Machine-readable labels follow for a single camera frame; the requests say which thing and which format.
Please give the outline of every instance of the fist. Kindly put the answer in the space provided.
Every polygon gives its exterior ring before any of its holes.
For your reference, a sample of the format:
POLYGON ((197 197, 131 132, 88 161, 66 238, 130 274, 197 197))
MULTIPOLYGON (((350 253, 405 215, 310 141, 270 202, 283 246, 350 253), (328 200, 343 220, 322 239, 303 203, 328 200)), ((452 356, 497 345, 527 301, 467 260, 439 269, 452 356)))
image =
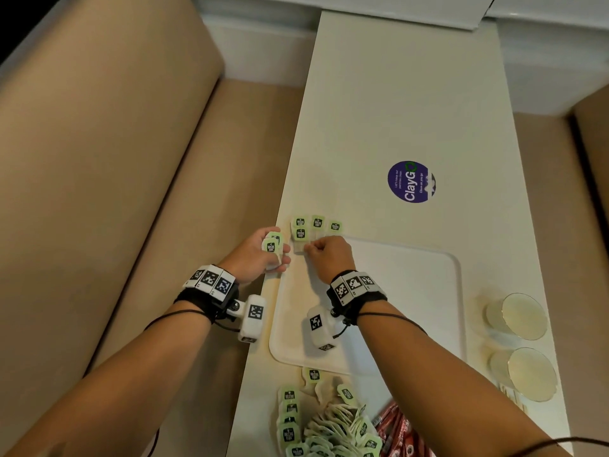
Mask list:
POLYGON ((351 245, 341 236, 329 236, 304 246, 317 276, 330 284, 339 273, 348 269, 355 270, 351 245))
MULTIPOLYGON (((285 272, 291 259, 283 255, 279 262, 277 255, 262 250, 263 240, 271 231, 280 232, 278 227, 262 228, 254 232, 218 263, 237 279, 239 284, 249 284, 266 271, 268 266, 276 266, 268 272, 285 272)), ((283 253, 289 253, 290 246, 283 244, 283 253)))

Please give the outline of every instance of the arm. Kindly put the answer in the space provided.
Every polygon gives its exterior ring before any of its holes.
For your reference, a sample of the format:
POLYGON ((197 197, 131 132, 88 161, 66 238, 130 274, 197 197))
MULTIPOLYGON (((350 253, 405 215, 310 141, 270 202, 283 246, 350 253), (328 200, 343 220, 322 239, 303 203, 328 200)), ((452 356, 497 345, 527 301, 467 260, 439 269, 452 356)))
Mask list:
MULTIPOLYGON (((351 246, 341 237, 313 242, 306 252, 326 284, 356 269, 351 246)), ((367 312, 401 315, 387 301, 366 303, 361 313, 367 312)), ((549 439, 492 383, 414 324, 362 315, 357 325, 400 410, 436 455, 506 457, 549 439)), ((535 455, 569 456, 559 446, 535 455)))
MULTIPOLYGON (((262 274, 277 256, 263 252, 265 228, 247 238, 221 268, 239 283, 262 274)), ((289 252, 285 245, 284 253, 289 252)), ((290 262, 271 272, 284 272, 290 262)), ((166 314, 198 307, 178 301, 166 314)), ((82 379, 19 440, 5 457, 34 457, 52 448, 68 456, 129 456, 143 453, 163 419, 211 328, 204 315, 182 313, 154 323, 82 379)))

